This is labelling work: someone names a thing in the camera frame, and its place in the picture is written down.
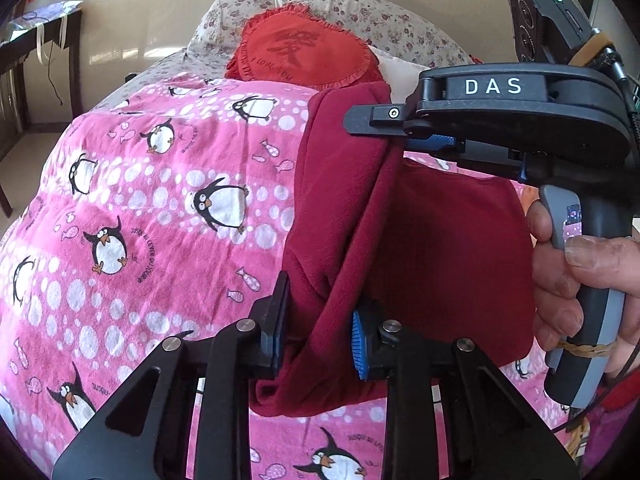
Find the bed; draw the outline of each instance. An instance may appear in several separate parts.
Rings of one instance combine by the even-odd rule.
[[[290,2],[351,30],[381,58],[418,70],[472,62],[443,31],[385,0],[216,0],[185,49],[77,118],[0,242],[0,415],[46,474],[160,340],[185,330],[213,336],[270,293],[314,91],[223,73],[246,20]],[[236,113],[248,98],[267,113]],[[224,206],[215,218],[198,211],[199,197],[213,193]],[[534,345],[504,373],[554,426],[566,413],[544,394],[545,370]],[[313,478],[316,450],[328,445],[357,457],[362,471],[345,469],[345,478],[380,476],[384,400],[313,417],[250,415],[254,478]]]

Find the red cloth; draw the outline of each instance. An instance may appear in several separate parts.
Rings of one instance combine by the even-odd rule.
[[[605,389],[599,388],[598,394],[604,393]],[[602,400],[601,405],[606,412],[615,412],[628,406],[638,397],[640,397],[640,368],[636,368],[616,384],[611,393]]]
[[[383,397],[353,368],[351,313],[364,290],[431,338],[474,339],[498,365],[532,340],[532,245],[513,186],[402,160],[401,140],[353,137],[353,105],[389,102],[384,83],[316,94],[298,153],[285,365],[258,381],[264,416],[309,416]]]
[[[252,17],[225,77],[280,81],[315,90],[384,81],[378,58],[351,32],[287,4]]]

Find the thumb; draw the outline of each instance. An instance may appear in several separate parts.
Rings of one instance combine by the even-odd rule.
[[[628,238],[576,236],[564,243],[571,274],[594,288],[615,288],[640,298],[640,244]]]

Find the hand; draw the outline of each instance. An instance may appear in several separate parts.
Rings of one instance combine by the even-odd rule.
[[[605,370],[607,378],[618,374],[640,338],[640,235],[633,240],[606,240],[591,236],[569,238],[564,253],[551,245],[551,216],[540,201],[527,212],[531,234],[538,241],[533,251],[536,316],[534,334],[543,350],[556,347],[561,336],[574,336],[584,320],[575,295],[583,283],[594,288],[626,292],[617,345]],[[640,357],[631,370],[640,365]]]

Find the metal screw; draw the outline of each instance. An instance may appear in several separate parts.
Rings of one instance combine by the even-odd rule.
[[[389,332],[390,334],[400,332],[401,328],[402,328],[402,325],[400,324],[399,321],[396,321],[395,319],[387,319],[382,324],[382,330],[384,330],[385,332]]]
[[[471,341],[471,339],[463,337],[462,339],[458,339],[456,344],[460,350],[463,352],[472,352],[474,348],[476,348],[476,344]]]
[[[241,319],[236,323],[236,328],[240,332],[251,332],[255,328],[255,321],[253,319],[249,319],[248,317],[245,319]]]
[[[174,350],[180,348],[181,344],[182,341],[180,341],[180,338],[171,336],[162,341],[162,349],[167,352],[173,352]]]

